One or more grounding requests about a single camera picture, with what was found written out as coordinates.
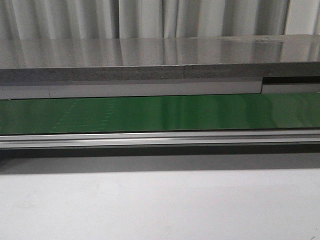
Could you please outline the aluminium conveyor frame rail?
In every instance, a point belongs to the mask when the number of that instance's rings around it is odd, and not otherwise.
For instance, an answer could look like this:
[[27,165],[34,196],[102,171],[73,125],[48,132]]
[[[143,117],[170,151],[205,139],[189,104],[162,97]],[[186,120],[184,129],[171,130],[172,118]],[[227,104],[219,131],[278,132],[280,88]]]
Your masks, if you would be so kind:
[[1,149],[318,143],[319,129],[2,135]]

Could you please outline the white pleated curtain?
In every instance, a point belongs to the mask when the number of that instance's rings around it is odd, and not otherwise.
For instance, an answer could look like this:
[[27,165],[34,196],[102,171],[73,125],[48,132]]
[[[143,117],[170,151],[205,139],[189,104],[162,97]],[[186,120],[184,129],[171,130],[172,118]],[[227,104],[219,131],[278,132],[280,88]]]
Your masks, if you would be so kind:
[[318,35],[317,0],[3,0],[2,39]]

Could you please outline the green conveyor belt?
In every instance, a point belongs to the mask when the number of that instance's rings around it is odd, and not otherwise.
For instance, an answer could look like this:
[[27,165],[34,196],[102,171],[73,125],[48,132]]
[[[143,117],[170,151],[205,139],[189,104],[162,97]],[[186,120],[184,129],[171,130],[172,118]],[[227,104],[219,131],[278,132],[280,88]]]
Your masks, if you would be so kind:
[[12,99],[2,135],[318,128],[318,93]]

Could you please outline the grey stone counter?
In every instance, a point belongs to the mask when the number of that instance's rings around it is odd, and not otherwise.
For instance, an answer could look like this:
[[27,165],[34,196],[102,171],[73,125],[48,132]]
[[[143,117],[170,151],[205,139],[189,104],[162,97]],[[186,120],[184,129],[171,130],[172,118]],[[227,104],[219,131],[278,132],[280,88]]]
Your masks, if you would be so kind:
[[0,97],[315,93],[317,35],[0,42]]

